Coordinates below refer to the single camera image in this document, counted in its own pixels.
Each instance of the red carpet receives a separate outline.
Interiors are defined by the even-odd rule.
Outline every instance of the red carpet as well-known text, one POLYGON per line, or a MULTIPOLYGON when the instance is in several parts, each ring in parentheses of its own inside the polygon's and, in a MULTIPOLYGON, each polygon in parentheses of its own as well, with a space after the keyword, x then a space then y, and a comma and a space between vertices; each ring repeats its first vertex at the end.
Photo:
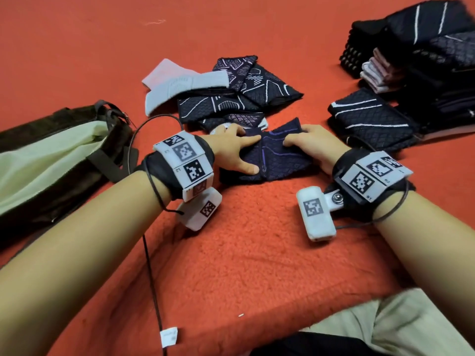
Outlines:
MULTIPOLYGON (((271 129, 296 116, 322 123, 329 103, 357 89, 337 65, 351 22, 418 1, 1 0, 0 130, 98 99, 139 124, 141 80, 163 58, 205 72, 219 57, 247 54, 305 93, 269 117, 271 129)), ((475 0, 466 2, 474 12, 475 0)), ((152 121, 137 138, 141 155, 177 130, 172 119, 152 121)), ((471 226, 474 148, 475 135, 402 153, 419 192, 471 226)), ((309 243, 295 193, 327 183, 318 175, 228 188, 199 235, 181 241, 190 233, 160 216, 147 239, 163 324, 180 329, 170 355, 235 355, 401 289, 398 262, 379 236, 342 230, 329 245, 309 243)), ((160 350, 140 242, 50 355, 160 350)))

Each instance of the qr code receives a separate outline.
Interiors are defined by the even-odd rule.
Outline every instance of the qr code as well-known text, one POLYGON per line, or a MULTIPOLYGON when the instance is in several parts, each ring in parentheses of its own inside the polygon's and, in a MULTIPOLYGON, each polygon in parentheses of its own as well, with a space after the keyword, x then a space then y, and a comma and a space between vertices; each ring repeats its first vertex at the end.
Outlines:
POLYGON ((199 195, 204 190, 206 190, 206 183, 207 182, 208 182, 208 180, 204 180, 204 181, 200 182, 198 185, 193 187, 193 197, 199 195))
POLYGON ((175 151, 175 154, 178 156, 180 161, 186 161, 190 157, 196 156, 195 150, 193 150, 193 148, 187 142, 184 142, 181 145, 172 147, 171 149, 175 151))
POLYGON ((368 191, 371 185, 374 184, 374 180, 364 173, 359 172, 356 177, 351 180, 350 184, 362 195, 368 191))
POLYGON ((320 203, 320 199, 318 198, 314 198, 313 200, 309 201, 304 201, 304 208, 308 217, 324 213, 324 210, 322 209, 322 204, 320 203))
POLYGON ((367 168, 377 174, 378 176, 384 176, 387 175, 392 171, 391 167, 388 167, 387 165, 383 164, 383 162, 376 160, 374 162, 371 162, 367 168))
POLYGON ((191 161, 185 165, 185 172, 190 181, 196 181, 205 176, 205 171, 198 160, 191 161))
POLYGON ((183 140, 185 140, 183 137, 175 135, 166 140, 163 140, 163 142, 167 144, 168 146, 173 146, 179 142, 182 142, 183 140))
POLYGON ((398 168, 398 167, 402 167, 402 165, 396 161, 395 159, 393 159, 391 156, 384 156, 384 157, 381 157, 381 160, 387 162, 388 164, 390 164, 391 166, 393 166, 394 168, 398 168))
POLYGON ((211 201, 208 201, 199 212, 205 217, 209 217, 213 213, 214 209, 216 209, 215 204, 211 201))

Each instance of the person's left hand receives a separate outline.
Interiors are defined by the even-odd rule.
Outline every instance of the person's left hand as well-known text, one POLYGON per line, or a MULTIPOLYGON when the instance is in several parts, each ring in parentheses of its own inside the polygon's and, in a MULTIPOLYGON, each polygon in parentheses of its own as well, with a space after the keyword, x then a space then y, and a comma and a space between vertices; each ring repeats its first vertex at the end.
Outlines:
POLYGON ((220 125, 214 135, 203 135, 203 138, 214 152, 215 164, 226 170, 239 171, 247 175, 255 175, 259 167, 241 160, 239 152, 242 148, 251 146, 261 139, 260 135, 245 137, 246 131, 237 124, 226 129, 220 125))

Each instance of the dark brown bag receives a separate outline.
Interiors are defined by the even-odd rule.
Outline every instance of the dark brown bag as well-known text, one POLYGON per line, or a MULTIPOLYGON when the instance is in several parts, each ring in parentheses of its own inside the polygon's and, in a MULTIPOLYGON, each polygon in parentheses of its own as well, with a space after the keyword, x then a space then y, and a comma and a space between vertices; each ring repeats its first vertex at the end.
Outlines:
MULTIPOLYGON (((95 152, 78 162, 54 184, 0 215, 0 245, 20 234, 51 227, 80 207, 107 180, 118 182, 128 172, 124 163, 132 137, 128 116, 103 100, 77 109, 64 108, 50 116, 0 132, 0 153, 19 149, 58 132, 92 121, 105 121, 108 134, 95 152)), ((138 153, 131 149, 133 170, 138 153)))

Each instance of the white speck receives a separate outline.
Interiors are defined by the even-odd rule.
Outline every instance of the white speck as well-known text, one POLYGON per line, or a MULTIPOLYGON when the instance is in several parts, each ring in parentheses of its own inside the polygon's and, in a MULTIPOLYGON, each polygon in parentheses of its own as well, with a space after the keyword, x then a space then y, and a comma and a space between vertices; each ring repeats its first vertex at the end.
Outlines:
POLYGON ((164 23, 166 20, 158 20, 157 22, 147 22, 147 23, 142 23, 144 26, 148 25, 160 25, 161 23, 164 23))

